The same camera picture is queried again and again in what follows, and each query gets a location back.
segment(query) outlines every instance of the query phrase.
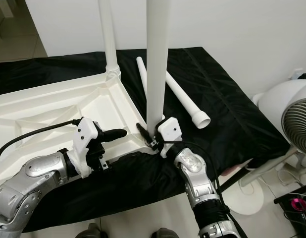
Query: wall outlet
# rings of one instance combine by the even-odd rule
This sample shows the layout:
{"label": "wall outlet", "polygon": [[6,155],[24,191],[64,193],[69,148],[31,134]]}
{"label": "wall outlet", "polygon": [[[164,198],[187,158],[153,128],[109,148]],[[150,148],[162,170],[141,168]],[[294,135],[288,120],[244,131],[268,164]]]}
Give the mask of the wall outlet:
{"label": "wall outlet", "polygon": [[304,73],[303,68],[295,68],[294,71],[288,76],[289,80],[296,80]]}

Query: black fabric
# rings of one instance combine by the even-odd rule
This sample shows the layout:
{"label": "black fabric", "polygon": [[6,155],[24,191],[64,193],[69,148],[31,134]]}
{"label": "black fabric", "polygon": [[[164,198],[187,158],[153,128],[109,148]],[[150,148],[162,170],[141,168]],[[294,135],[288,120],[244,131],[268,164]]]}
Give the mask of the black fabric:
{"label": "black fabric", "polygon": [[[121,81],[145,118],[138,56],[146,63],[146,50],[117,51]],[[208,151],[219,174],[251,158],[249,167],[255,168],[286,153],[289,144],[283,136],[203,48],[170,49],[167,70],[207,112],[211,123],[197,129],[168,86],[164,114],[179,120],[184,140]],[[0,94],[104,71],[102,52],[0,63]],[[205,157],[199,149],[192,149]],[[213,179],[209,168],[207,174]],[[50,192],[33,213],[25,232],[113,214],[183,191],[183,181],[171,163],[159,156],[139,154],[114,163],[110,173],[78,179]]]}

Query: white wall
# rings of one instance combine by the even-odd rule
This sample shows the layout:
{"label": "white wall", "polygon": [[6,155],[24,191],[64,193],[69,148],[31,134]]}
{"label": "white wall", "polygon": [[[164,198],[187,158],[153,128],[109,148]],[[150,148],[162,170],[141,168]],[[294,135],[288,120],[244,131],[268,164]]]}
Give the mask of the white wall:
{"label": "white wall", "polygon": [[[103,51],[97,0],[26,0],[48,56]],[[118,49],[146,47],[146,1],[111,0]],[[248,95],[306,69],[306,0],[172,0],[170,48],[204,47]]]}
{"label": "white wall", "polygon": [[0,9],[4,17],[13,17],[12,8],[7,0],[0,0]]}

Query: white pipe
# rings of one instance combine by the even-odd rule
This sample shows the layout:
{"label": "white pipe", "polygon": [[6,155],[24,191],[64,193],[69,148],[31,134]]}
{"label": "white pipe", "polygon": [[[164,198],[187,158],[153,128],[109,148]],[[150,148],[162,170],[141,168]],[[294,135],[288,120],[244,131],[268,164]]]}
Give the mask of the white pipe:
{"label": "white pipe", "polygon": [[240,179],[240,186],[244,187],[248,185],[250,182],[254,181],[258,177],[260,177],[262,174],[268,172],[278,164],[282,163],[284,160],[289,158],[290,156],[294,155],[297,152],[297,148],[293,145],[291,145],[290,149],[287,151],[287,153],[279,158],[268,160],[264,165],[261,165],[255,170],[252,170],[250,173],[245,175]]}
{"label": "white pipe", "polygon": [[[147,94],[147,72],[141,57],[137,57],[138,68],[142,80],[142,85],[145,94]],[[166,72],[166,82],[172,89],[178,100],[184,106],[186,111],[192,117],[192,121],[198,129],[206,127],[210,123],[208,115],[201,111],[199,107],[193,102],[193,100],[185,93],[185,91],[178,85],[174,78]]]}
{"label": "white pipe", "polygon": [[110,78],[120,75],[120,68],[117,62],[115,51],[114,32],[109,0],[98,0],[102,33],[104,40],[105,59],[107,61],[106,72]]}
{"label": "white pipe", "polygon": [[184,106],[186,111],[192,117],[192,121],[198,129],[205,128],[210,123],[210,117],[199,109],[193,100],[185,93],[185,91],[178,85],[175,79],[166,72],[166,83],[172,89],[177,99]]}
{"label": "white pipe", "polygon": [[147,130],[154,136],[164,106],[170,0],[147,0]]}
{"label": "white pipe", "polygon": [[141,77],[145,97],[147,97],[147,70],[145,69],[145,66],[144,66],[144,63],[141,57],[137,57],[137,63],[138,63],[138,68],[140,72],[140,77]]}

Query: pink object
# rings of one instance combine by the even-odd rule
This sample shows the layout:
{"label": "pink object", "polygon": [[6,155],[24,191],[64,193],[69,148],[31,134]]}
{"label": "pink object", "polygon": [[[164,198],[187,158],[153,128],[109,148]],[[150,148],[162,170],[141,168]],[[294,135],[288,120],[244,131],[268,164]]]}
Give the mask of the pink object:
{"label": "pink object", "polygon": [[231,172],[235,171],[235,169],[238,167],[239,165],[235,165],[231,168],[226,169],[225,171],[223,171],[221,173],[221,176],[227,176],[228,174],[230,174]]}
{"label": "pink object", "polygon": [[301,198],[294,198],[291,205],[296,211],[306,211],[306,202]]}

